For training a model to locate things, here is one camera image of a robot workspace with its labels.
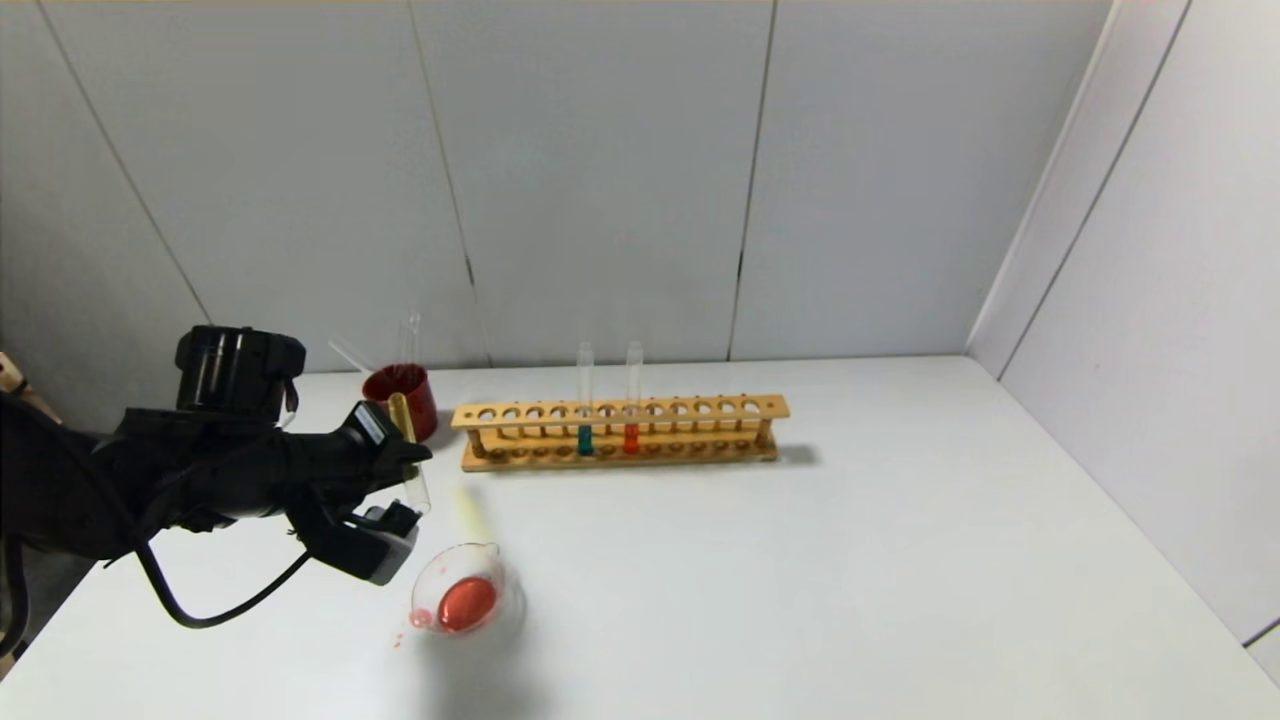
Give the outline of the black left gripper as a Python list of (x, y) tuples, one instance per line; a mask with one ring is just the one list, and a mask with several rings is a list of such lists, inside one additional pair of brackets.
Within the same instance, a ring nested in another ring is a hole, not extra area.
[(296, 432), (303, 474), (326, 492), (366, 496), (419, 477), (429, 447), (403, 439), (381, 406), (358, 401), (329, 432)]

